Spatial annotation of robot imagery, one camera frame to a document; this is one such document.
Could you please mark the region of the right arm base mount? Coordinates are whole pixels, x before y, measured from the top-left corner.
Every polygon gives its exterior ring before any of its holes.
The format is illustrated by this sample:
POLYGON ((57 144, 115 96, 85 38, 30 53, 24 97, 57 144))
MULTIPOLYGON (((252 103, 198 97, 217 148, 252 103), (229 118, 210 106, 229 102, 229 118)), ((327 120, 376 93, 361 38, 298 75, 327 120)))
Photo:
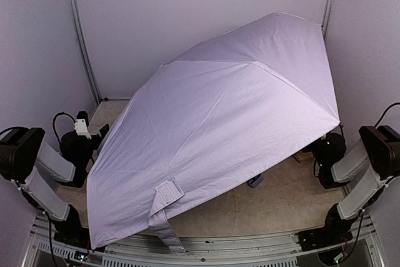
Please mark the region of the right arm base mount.
POLYGON ((325 228, 315 228, 298 233, 299 244, 302 251, 311 251, 319 248, 325 248, 335 244, 352 240, 353 235, 350 231, 334 233, 325 228))

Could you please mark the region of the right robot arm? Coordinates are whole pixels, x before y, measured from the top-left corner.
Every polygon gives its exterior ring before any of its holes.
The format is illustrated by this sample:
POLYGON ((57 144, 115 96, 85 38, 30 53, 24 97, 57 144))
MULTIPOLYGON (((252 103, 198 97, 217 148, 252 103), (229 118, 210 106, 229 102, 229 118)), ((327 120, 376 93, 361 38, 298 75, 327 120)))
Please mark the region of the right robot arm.
POLYGON ((399 133, 390 126, 362 126, 360 140, 346 153, 345 139, 329 133, 304 148, 319 166, 317 178, 326 189, 357 183, 328 211, 324 232, 339 235, 372 205, 399 176, 399 133))

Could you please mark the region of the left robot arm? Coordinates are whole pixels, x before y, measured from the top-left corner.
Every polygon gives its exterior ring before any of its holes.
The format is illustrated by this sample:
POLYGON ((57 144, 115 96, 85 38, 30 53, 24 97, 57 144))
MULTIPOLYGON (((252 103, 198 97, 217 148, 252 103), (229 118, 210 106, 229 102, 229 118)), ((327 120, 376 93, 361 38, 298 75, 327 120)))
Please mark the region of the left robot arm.
POLYGON ((87 165, 108 131, 106 124, 96 135, 68 132, 61 138, 60 152, 45 141, 43 128, 11 127, 1 132, 1 176, 46 215, 55 227, 56 241, 83 247, 89 243, 89 230, 82 226, 77 209, 60 198, 41 173, 62 186, 82 188, 87 165))

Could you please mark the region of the lavender folding umbrella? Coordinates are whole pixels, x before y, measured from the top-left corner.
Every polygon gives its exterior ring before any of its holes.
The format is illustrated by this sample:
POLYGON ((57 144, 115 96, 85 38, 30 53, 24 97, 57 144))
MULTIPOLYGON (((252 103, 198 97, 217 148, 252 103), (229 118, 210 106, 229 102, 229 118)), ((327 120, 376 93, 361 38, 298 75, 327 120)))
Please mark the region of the lavender folding umbrella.
POLYGON ((339 125, 319 24, 286 13, 159 67, 101 145, 86 185, 91 246, 151 229, 245 183, 339 125))

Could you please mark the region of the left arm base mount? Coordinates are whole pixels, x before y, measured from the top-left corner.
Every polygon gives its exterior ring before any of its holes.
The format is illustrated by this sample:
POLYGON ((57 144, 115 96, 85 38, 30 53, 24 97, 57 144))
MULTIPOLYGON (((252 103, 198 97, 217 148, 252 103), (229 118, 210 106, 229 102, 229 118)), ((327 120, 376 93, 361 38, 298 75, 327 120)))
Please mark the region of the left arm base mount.
POLYGON ((87 252, 101 252, 104 253, 106 247, 93 248, 89 239, 89 230, 87 228, 68 228, 56 230, 54 240, 85 249, 87 252))

